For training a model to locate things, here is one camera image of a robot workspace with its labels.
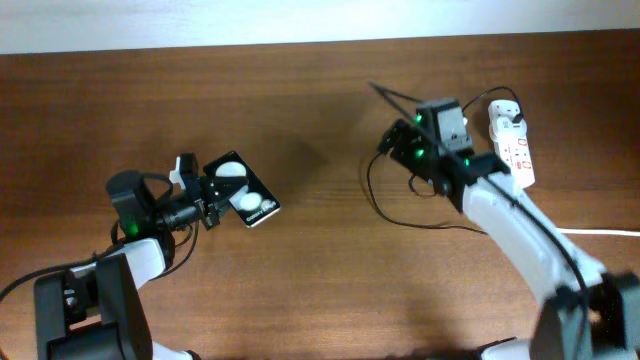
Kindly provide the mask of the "black Galaxy flip phone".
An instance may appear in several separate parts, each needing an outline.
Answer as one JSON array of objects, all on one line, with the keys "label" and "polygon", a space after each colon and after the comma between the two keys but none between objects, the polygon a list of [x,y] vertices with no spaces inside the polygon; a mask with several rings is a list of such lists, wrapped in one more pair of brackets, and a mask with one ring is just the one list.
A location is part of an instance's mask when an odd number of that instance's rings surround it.
[{"label": "black Galaxy flip phone", "polygon": [[248,184],[230,199],[231,207],[248,228],[258,226],[280,211],[281,203],[237,152],[221,156],[203,170],[212,177],[248,178]]}]

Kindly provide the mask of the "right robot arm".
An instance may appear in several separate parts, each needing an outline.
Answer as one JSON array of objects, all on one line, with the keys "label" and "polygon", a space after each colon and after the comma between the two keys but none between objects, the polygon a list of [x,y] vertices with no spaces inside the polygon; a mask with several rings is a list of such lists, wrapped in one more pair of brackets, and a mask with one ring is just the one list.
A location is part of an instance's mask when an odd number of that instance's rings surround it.
[{"label": "right robot arm", "polygon": [[475,359],[636,359],[639,279],[612,274],[580,249],[531,201],[527,125],[517,102],[488,107],[490,152],[477,154],[459,102],[420,104],[383,135],[381,155],[428,182],[481,228],[514,265],[540,313],[529,339],[470,351]]}]

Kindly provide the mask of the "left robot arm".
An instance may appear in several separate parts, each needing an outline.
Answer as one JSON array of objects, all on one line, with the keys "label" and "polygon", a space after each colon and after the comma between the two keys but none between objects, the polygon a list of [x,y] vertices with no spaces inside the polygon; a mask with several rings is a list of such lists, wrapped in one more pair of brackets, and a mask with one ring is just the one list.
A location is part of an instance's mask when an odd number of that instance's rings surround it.
[{"label": "left robot arm", "polygon": [[195,359],[152,339],[139,297],[145,284],[177,270],[174,232],[196,236],[229,209],[253,226],[266,197],[246,162],[229,152],[200,167],[192,153],[177,157],[160,181],[178,186],[155,197],[149,174],[127,170],[106,184],[118,218],[112,244],[87,260],[56,266],[34,283],[37,355],[41,359]]}]

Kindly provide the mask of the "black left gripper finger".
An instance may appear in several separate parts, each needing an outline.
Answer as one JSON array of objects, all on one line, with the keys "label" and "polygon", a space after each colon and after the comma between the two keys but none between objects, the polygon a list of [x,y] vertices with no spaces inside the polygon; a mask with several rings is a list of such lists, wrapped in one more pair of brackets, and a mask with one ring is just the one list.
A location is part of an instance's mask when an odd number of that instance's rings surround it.
[{"label": "black left gripper finger", "polygon": [[178,176],[183,191],[197,193],[200,190],[198,161],[194,153],[180,155]]},{"label": "black left gripper finger", "polygon": [[221,218],[231,207],[230,199],[248,184],[247,177],[213,177],[205,181],[208,207]]}]

